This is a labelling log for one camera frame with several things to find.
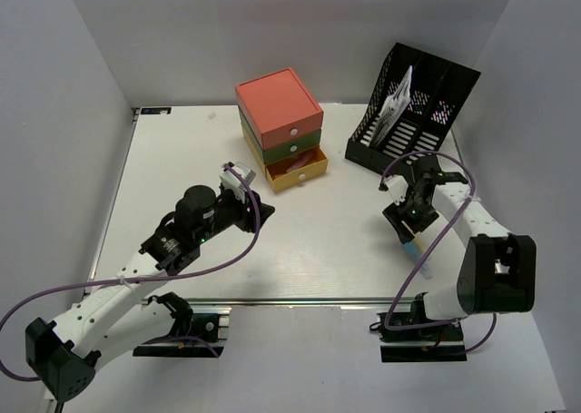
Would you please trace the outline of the pastel blue highlighter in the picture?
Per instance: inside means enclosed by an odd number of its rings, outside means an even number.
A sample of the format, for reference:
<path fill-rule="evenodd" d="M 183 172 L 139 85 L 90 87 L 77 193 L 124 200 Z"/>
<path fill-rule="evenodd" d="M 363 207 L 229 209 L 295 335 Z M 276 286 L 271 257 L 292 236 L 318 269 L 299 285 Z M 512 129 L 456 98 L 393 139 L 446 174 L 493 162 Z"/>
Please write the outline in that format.
<path fill-rule="evenodd" d="M 418 263 L 420 261 L 420 259 L 423 257 L 424 253 L 421 253 L 419 251 L 416 250 L 416 248 L 414 247 L 414 245 L 412 244 L 412 241 L 407 242 L 403 245 L 403 249 L 406 252 L 406 254 L 415 262 Z M 430 280 L 433 277 L 433 273 L 431 268 L 429 267 L 428 263 L 425 261 L 422 265 L 421 268 L 419 269 L 419 273 L 426 279 L 426 280 Z"/>

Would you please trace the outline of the pastel yellow highlighter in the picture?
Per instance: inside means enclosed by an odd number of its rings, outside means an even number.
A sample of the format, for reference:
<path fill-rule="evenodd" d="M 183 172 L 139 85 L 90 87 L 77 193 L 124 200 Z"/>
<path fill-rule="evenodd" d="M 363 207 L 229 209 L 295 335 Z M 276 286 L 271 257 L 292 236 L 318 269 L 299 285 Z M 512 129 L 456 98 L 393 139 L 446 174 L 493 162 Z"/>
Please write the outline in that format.
<path fill-rule="evenodd" d="M 416 250 L 419 251 L 419 252 L 421 252 L 421 253 L 424 253 L 427 250 L 426 243 L 419 236 L 416 236 L 414 238 L 414 240 L 412 241 L 412 244 L 414 245 L 414 247 L 416 248 Z"/>

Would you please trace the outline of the yellow bottom drawer box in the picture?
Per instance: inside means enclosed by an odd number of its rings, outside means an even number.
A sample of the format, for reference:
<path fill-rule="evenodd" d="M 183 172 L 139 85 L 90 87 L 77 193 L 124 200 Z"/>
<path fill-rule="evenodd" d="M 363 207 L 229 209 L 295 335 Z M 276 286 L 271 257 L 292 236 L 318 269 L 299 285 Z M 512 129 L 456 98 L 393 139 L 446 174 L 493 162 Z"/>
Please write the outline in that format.
<path fill-rule="evenodd" d="M 301 183 L 305 183 L 310 179 L 319 177 L 323 175 L 328 168 L 329 159 L 319 146 L 300 154 L 294 154 L 291 157 L 272 163 L 270 165 L 263 164 L 253 148 L 250 146 L 249 148 L 251 150 L 252 156 L 258 164 L 259 169 L 262 171 L 265 179 L 267 180 L 274 193 L 285 191 L 293 186 L 297 186 Z M 303 154 L 309 152 L 314 153 L 314 159 L 311 162 L 295 172 L 285 172 Z"/>

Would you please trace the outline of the pastel purple highlighter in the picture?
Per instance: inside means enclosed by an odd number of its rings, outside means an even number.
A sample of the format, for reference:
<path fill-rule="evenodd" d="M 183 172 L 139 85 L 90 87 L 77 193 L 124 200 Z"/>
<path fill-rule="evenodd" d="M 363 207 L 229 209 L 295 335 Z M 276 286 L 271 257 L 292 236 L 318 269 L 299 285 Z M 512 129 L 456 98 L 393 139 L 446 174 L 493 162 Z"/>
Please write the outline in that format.
<path fill-rule="evenodd" d="M 293 163 L 285 172 L 286 173 L 295 172 L 300 168 L 306 166 L 313 159 L 314 159 L 313 152 L 305 153 L 295 163 Z"/>

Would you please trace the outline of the green drawer box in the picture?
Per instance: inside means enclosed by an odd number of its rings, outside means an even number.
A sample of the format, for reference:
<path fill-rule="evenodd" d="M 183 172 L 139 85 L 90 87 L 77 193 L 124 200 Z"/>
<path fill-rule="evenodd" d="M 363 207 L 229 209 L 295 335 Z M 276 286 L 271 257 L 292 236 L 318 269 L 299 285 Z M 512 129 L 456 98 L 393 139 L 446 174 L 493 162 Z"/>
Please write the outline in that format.
<path fill-rule="evenodd" d="M 294 154 L 300 154 L 320 144 L 321 130 L 307 133 L 299 138 L 280 143 L 269 149 L 263 149 L 258 142 L 256 135 L 250 127 L 244 113 L 239 111 L 241 117 L 241 128 L 247 143 L 258 154 L 259 159 L 265 165 L 281 161 Z"/>

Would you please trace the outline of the coral top drawer box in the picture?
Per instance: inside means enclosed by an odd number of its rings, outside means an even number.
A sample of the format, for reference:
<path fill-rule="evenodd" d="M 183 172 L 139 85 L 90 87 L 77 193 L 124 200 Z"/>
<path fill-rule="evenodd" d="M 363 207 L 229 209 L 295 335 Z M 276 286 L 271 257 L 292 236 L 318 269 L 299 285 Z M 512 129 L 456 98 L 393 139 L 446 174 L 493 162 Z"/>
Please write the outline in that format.
<path fill-rule="evenodd" d="M 323 110 L 291 68 L 238 84 L 235 93 L 264 150 L 322 127 Z"/>

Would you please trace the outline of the white printed paper booklet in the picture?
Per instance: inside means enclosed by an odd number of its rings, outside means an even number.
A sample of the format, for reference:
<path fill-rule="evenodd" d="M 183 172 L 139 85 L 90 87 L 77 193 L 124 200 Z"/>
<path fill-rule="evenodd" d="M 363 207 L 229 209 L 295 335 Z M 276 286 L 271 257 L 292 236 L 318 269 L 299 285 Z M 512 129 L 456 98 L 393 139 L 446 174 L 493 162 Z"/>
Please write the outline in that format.
<path fill-rule="evenodd" d="M 399 119 L 411 101 L 413 66 L 410 65 L 396 91 L 388 95 L 379 113 L 373 134 L 369 141 L 371 148 L 377 148 L 387 136 L 390 127 Z"/>

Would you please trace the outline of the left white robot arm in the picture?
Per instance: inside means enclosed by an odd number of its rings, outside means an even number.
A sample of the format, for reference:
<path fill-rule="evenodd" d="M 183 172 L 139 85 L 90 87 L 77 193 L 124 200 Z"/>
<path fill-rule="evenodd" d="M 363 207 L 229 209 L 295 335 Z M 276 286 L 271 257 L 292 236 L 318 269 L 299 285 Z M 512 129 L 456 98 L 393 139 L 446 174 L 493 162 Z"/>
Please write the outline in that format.
<path fill-rule="evenodd" d="M 105 364 L 151 340 L 203 342 L 193 311 L 173 292 L 156 290 L 201 255 L 201 246 L 231 226 L 256 233 L 275 212 L 257 192 L 231 174 L 215 192 L 187 189 L 153 235 L 101 286 L 51 321 L 38 318 L 25 330 L 26 362 L 55 400 L 64 404 L 82 393 Z"/>

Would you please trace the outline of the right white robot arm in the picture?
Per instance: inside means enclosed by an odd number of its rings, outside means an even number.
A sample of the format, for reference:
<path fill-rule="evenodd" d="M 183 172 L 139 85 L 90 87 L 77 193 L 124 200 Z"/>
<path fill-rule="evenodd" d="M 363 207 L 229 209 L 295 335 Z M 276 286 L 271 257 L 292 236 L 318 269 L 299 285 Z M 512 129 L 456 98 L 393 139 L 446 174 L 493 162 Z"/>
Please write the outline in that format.
<path fill-rule="evenodd" d="M 438 218 L 447 223 L 417 261 L 418 273 L 449 231 L 461 241 L 465 254 L 455 283 L 420 293 L 410 306 L 409 323 L 393 323 L 389 309 L 384 326 L 391 331 L 411 330 L 431 339 L 443 325 L 458 323 L 475 314 L 526 313 L 535 303 L 537 246 L 528 235 L 517 235 L 502 226 L 476 195 L 476 182 L 468 170 L 448 172 L 439 165 L 440 152 L 426 152 L 411 164 L 405 179 L 395 159 L 383 172 L 379 188 L 389 192 L 384 217 L 399 241 L 412 243 Z"/>

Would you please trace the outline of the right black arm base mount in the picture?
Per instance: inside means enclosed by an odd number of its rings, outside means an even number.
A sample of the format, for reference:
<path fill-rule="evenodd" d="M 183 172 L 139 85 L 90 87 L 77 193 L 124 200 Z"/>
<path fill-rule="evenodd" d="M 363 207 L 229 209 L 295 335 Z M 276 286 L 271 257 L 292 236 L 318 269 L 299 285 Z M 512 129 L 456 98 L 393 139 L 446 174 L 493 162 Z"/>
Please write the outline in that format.
<path fill-rule="evenodd" d="M 448 324 L 426 329 L 388 330 L 387 312 L 379 312 L 369 332 L 379 336 L 382 363 L 435 363 L 467 360 L 461 325 Z"/>

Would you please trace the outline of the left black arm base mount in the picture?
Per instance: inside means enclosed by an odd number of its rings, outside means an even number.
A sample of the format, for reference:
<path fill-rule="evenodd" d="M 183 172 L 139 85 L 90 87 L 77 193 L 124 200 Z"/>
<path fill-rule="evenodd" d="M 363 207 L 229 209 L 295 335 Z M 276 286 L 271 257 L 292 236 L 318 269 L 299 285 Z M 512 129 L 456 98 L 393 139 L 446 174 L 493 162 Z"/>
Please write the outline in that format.
<path fill-rule="evenodd" d="M 210 359 L 218 358 L 227 339 L 228 321 L 225 314 L 195 310 L 191 304 L 173 292 L 152 295 L 146 308 L 164 306 L 172 318 L 157 342 L 147 341 L 133 350 L 139 358 Z"/>

